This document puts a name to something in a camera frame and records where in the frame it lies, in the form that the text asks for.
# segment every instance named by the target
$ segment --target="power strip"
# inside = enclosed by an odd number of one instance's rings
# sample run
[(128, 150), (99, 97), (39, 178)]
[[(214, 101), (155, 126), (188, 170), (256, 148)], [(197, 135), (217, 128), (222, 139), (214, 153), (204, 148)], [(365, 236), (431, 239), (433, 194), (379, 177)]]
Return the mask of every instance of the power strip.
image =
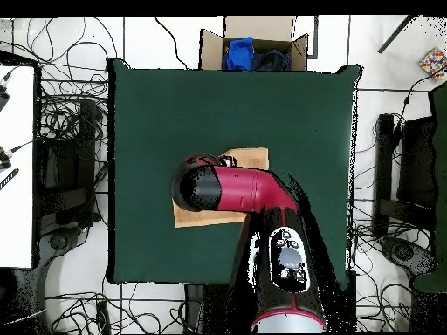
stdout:
[(101, 335), (112, 335), (110, 317), (108, 316), (107, 301), (100, 300), (96, 304), (96, 320), (100, 326)]

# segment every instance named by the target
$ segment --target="cardboard piece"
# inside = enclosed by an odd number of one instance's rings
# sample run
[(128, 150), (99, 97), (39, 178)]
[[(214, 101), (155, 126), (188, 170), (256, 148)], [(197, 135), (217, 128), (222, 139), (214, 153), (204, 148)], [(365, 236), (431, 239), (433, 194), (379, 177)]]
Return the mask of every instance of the cardboard piece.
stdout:
[(292, 47), (292, 71), (307, 70), (307, 34), (292, 41), (292, 16), (226, 16), (224, 24), (223, 37), (201, 30), (199, 69), (222, 70), (230, 41), (251, 36), (255, 51), (278, 49), (286, 53)]
[[(231, 149), (225, 153), (236, 158), (238, 167), (269, 169), (268, 149), (266, 147), (247, 147)], [(243, 223), (246, 217), (242, 212), (206, 211), (190, 212), (179, 208), (174, 201), (174, 222), (176, 228), (217, 225), (220, 223)]]

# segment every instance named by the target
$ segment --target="black border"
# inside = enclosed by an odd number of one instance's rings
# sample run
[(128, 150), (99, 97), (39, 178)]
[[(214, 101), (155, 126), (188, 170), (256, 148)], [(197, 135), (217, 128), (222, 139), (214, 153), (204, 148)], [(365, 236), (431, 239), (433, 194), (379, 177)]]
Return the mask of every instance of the black border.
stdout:
[[(36, 60), (21, 57), (17, 54), (12, 54), (7, 51), (0, 51), (0, 64), (5, 66), (29, 66), (34, 69), (34, 83), (33, 83), (33, 128), (32, 138), (35, 140), (40, 134), (41, 129), (41, 117), (42, 117), (42, 70), (38, 66)], [(39, 197), (38, 197), (38, 171), (35, 168), (38, 167), (38, 145), (32, 145), (32, 236), (31, 236), (31, 253), (32, 253), (32, 268), (38, 264), (39, 256), (39, 240), (38, 235), (40, 231), (40, 212), (39, 212)]]
[(107, 97), (107, 161), (108, 161), (108, 263), (106, 280), (110, 284), (117, 284), (113, 280), (115, 274), (115, 94), (116, 72), (114, 60), (107, 60), (108, 97)]

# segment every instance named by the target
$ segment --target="white cable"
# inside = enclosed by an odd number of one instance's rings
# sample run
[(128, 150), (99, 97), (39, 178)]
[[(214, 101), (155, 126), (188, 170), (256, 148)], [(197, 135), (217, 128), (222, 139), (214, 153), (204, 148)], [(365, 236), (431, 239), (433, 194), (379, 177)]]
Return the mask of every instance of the white cable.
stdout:
[(39, 311), (39, 312), (36, 312), (36, 313), (32, 313), (30, 316), (26, 316), (25, 318), (19, 318), (19, 319), (17, 319), (17, 320), (10, 321), (9, 323), (4, 323), (4, 325), (15, 324), (15, 323), (17, 323), (17, 322), (19, 322), (19, 321), (27, 320), (28, 318), (34, 318), (35, 316), (40, 315), (41, 313), (44, 313), (46, 310), (47, 310), (47, 309), (45, 308), (44, 310)]

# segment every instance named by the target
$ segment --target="white table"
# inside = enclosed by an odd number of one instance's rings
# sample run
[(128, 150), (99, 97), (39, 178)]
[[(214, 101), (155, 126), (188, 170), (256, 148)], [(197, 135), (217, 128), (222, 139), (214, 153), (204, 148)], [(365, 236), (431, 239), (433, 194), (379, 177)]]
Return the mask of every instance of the white table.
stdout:
[[(0, 79), (12, 67), (0, 65)], [(0, 146), (5, 151), (33, 140), (34, 70), (18, 67), (6, 92), (10, 99), (0, 112)], [(33, 229), (32, 144), (10, 158), (11, 167), (0, 173), (2, 181), (14, 168), (19, 173), (0, 190), (0, 268), (31, 268)]]

